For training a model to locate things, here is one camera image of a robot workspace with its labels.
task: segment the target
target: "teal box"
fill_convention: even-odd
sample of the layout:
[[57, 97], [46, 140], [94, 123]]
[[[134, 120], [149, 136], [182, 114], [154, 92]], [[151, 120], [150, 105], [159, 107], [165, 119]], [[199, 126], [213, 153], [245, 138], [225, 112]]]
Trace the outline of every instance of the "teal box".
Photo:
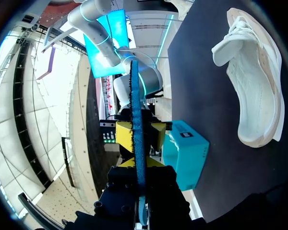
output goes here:
[[177, 174], [180, 190], [194, 189], [200, 178], [208, 153], [209, 142], [184, 121], [172, 121], [163, 145], [165, 165], [171, 165]]

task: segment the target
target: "yellow bracket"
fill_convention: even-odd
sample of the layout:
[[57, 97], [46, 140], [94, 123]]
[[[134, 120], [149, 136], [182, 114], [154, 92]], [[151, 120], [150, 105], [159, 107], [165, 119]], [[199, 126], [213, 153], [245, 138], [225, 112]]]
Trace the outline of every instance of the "yellow bracket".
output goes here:
[[[146, 165], [148, 168], [153, 167], [153, 166], [164, 167], [163, 164], [161, 164], [160, 162], [157, 162], [156, 160], [150, 157], [146, 157]], [[135, 167], [134, 157], [126, 161], [125, 163], [121, 164], [119, 167]]]
[[[152, 146], [155, 150], [160, 151], [165, 138], [166, 124], [165, 123], [151, 123], [155, 129], [150, 135], [153, 135]], [[122, 145], [129, 152], [132, 152], [132, 130], [131, 123], [125, 121], [116, 122], [116, 143]]]

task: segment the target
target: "white robotic arm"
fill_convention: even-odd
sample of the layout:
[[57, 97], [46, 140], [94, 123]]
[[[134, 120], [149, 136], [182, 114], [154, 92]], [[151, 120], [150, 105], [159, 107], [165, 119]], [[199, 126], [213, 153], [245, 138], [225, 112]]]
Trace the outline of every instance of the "white robotic arm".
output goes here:
[[160, 90], [163, 81], [156, 67], [152, 68], [144, 64], [127, 47], [120, 47], [119, 49], [113, 47], [110, 35], [97, 21], [97, 18], [107, 15], [110, 11], [111, 0], [87, 0], [69, 13], [68, 22], [90, 39], [111, 66], [122, 63], [127, 75], [114, 80], [114, 90], [123, 107], [129, 103], [129, 73], [132, 60], [139, 62], [141, 98]]

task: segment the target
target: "white sneaker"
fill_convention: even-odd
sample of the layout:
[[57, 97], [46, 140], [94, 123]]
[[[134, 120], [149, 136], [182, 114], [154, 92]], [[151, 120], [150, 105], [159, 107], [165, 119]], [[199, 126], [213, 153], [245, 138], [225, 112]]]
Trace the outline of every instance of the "white sneaker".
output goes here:
[[281, 91], [282, 58], [268, 32], [248, 13], [227, 12], [228, 34], [212, 48], [217, 66], [227, 62], [229, 76], [240, 102], [238, 137], [253, 148], [279, 141], [284, 124]]
[[193, 2], [191, 0], [164, 0], [166, 2], [171, 2], [178, 10], [178, 19], [183, 21], [187, 16]]

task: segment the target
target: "blue screen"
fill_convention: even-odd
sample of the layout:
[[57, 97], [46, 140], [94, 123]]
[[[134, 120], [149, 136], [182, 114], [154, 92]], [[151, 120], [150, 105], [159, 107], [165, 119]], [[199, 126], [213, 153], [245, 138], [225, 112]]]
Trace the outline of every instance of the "blue screen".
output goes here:
[[[116, 48], [122, 46], [129, 47], [125, 10], [113, 11], [109, 13], [108, 19], [112, 30], [112, 36], [113, 36], [112, 40]], [[104, 26], [108, 34], [110, 34], [110, 28], [107, 22], [107, 17], [102, 16], [98, 18], [98, 21]], [[87, 55], [95, 78], [101, 78], [104, 76], [120, 74], [125, 72], [121, 64], [114, 67], [110, 67], [108, 65], [108, 62], [103, 59], [103, 55], [99, 52], [96, 46], [90, 41], [90, 39], [86, 35], [84, 35], [84, 40]]]

